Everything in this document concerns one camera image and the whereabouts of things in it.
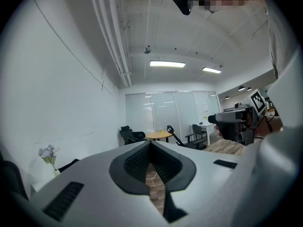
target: table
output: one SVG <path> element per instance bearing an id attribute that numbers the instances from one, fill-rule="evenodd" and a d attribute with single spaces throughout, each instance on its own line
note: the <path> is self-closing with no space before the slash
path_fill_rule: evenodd
<path id="1" fill-rule="evenodd" d="M 146 134 L 146 138 L 147 139 L 151 139 L 151 140 L 160 140 L 163 138 L 166 138 L 166 142 L 169 142 L 169 137 L 172 136 L 172 134 L 168 133 L 167 131 L 157 131 L 157 132 L 152 132 L 152 133 L 148 133 Z"/>
<path id="2" fill-rule="evenodd" d="M 207 145 L 210 146 L 210 140 L 209 140 L 210 129 L 212 127 L 214 127 L 215 124 L 214 123 L 210 123 L 210 122 L 203 122 L 203 124 L 201 124 L 201 125 L 199 123 L 194 123 L 194 124 L 200 126 L 201 128 L 205 128 L 206 129 L 205 131 L 207 132 Z M 192 124 L 190 125 L 190 131 L 191 131 L 192 134 L 194 133 L 193 132 L 193 125 Z"/>

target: black chair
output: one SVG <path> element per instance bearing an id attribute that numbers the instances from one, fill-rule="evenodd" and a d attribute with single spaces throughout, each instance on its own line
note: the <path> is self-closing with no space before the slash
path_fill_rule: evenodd
<path id="1" fill-rule="evenodd" d="M 185 136 L 187 138 L 187 143 L 184 144 L 177 135 L 175 135 L 174 133 L 174 129 L 173 127 L 171 127 L 170 125 L 167 126 L 167 132 L 172 134 L 175 139 L 177 140 L 177 145 L 179 146 L 183 146 L 186 148 L 191 148 L 191 149 L 198 149 L 198 150 L 203 150 L 205 149 L 207 146 L 205 144 L 203 144 L 203 138 L 198 139 L 198 140 L 194 140 L 194 141 L 189 141 L 189 137 L 191 137 L 193 134 L 189 134 L 187 136 Z"/>
<path id="2" fill-rule="evenodd" d="M 14 163 L 10 161 L 1 161 L 0 177 L 1 182 L 3 182 L 4 187 L 8 191 L 18 193 L 28 200 L 19 168 Z"/>
<path id="3" fill-rule="evenodd" d="M 193 124 L 193 132 L 194 134 L 196 135 L 196 140 L 198 139 L 197 138 L 197 135 L 201 135 L 201 137 L 203 138 L 203 135 L 206 134 L 207 135 L 207 132 L 206 131 L 203 131 L 201 129 L 201 127 L 197 124 Z"/>
<path id="4" fill-rule="evenodd" d="M 133 132 L 129 126 L 121 127 L 120 134 L 124 139 L 125 145 L 132 144 L 139 141 L 145 141 L 145 133 L 144 132 Z"/>

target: white pipe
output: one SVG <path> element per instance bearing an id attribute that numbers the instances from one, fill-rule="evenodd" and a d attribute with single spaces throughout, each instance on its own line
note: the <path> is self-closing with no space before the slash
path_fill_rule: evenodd
<path id="1" fill-rule="evenodd" d="M 125 70 L 126 73 L 129 73 L 128 67 L 127 67 L 127 62 L 126 62 L 126 57 L 125 57 L 125 53 L 124 53 L 121 33 L 120 33 L 119 22 L 118 22 L 118 14 L 117 14 L 117 9 L 116 9 L 116 0 L 109 0 L 109 5 L 110 5 L 110 11 L 112 13 L 114 29 L 115 29 L 115 32 L 116 32 L 118 47 L 119 47 L 122 62 L 123 62 L 123 65 L 124 65 L 124 70 Z M 127 74 L 126 76 L 127 76 L 127 79 L 128 79 L 129 86 L 131 87 L 132 86 L 131 78 L 130 78 L 129 74 Z"/>
<path id="2" fill-rule="evenodd" d="M 119 68 L 119 66 L 118 66 L 118 64 L 117 64 L 117 62 L 116 62 L 116 59 L 115 59 L 115 57 L 114 57 L 112 48 L 111 48 L 111 46 L 110 46 L 110 44 L 109 44 L 109 42 L 108 42 L 108 37 L 107 37 L 107 34 L 106 34 L 105 30 L 104 30 L 104 27 L 103 27 L 103 24 L 102 24 L 102 22 L 101 22 L 101 18 L 100 18 L 98 9 L 97 9 L 96 0 L 92 0 L 92 2 L 93 2 L 93 6 L 94 6 L 94 10 L 95 10 L 96 16 L 97 16 L 97 20 L 98 20 L 98 22 L 99 22 L 99 25 L 100 25 L 100 28 L 101 28 L 101 31 L 102 31 L 102 34 L 103 34 L 105 43 L 106 43 L 106 45 L 107 45 L 107 47 L 108 47 L 108 50 L 109 50 L 109 53 L 110 53 L 110 55 L 111 55 L 112 58 L 113 58 L 113 61 L 114 61 L 115 66 L 116 66 L 116 68 L 117 68 L 117 70 L 118 70 L 118 73 L 119 73 L 119 75 L 120 75 L 120 77 L 121 77 L 121 79 L 122 79 L 122 81 L 123 81 L 124 86 L 127 87 L 126 82 L 125 82 L 124 75 L 121 74 L 123 71 Z"/>
<path id="3" fill-rule="evenodd" d="M 149 30 L 149 24 L 150 24 L 150 10 L 151 10 L 151 0 L 148 0 L 145 47 L 147 46 L 147 39 L 148 39 L 148 30 Z M 145 69 L 146 69 L 146 55 L 145 55 L 145 65 L 144 65 L 144 79 L 145 79 Z"/>
<path id="4" fill-rule="evenodd" d="M 118 64 L 120 70 L 123 72 L 122 65 L 121 65 L 121 62 L 120 62 L 120 59 L 119 59 L 119 55 L 118 55 L 118 52 L 117 52 L 117 48 L 116 48 L 116 45 L 115 45 L 115 42 L 114 42 L 114 39 L 113 39 L 113 34 L 112 34 L 112 31 L 111 31 L 111 28 L 110 28 L 110 25 L 109 25 L 109 20 L 108 20 L 108 16 L 107 16 L 106 6 L 105 6 L 104 0 L 99 0 L 99 6 L 100 6 L 101 14 L 102 14 L 102 17 L 103 17 L 103 20 L 104 20 L 104 25 L 105 25 L 105 29 L 107 31 L 109 42 L 110 42 L 110 44 L 112 46 L 112 49 L 113 49 L 113 54 L 115 56 L 116 62 Z"/>

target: wooden table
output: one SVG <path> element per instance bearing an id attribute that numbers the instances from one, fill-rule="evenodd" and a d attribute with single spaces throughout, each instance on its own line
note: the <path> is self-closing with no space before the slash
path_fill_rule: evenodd
<path id="1" fill-rule="evenodd" d="M 172 134 L 168 133 L 167 131 L 157 131 L 157 132 L 152 132 L 152 133 L 148 133 L 146 134 L 146 138 L 150 139 L 150 140 L 160 140 L 163 138 L 166 138 L 166 142 L 169 142 L 169 137 L 172 136 Z"/>

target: fluorescent light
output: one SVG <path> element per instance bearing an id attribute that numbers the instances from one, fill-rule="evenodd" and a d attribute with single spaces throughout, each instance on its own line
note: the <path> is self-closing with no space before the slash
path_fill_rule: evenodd
<path id="1" fill-rule="evenodd" d="M 184 67 L 185 63 L 174 61 L 151 61 L 151 66 Z"/>
<path id="2" fill-rule="evenodd" d="M 211 69 L 211 68 L 208 68 L 208 67 L 204 67 L 202 70 L 213 72 L 213 73 L 221 73 L 220 70 L 215 70 L 215 69 Z"/>

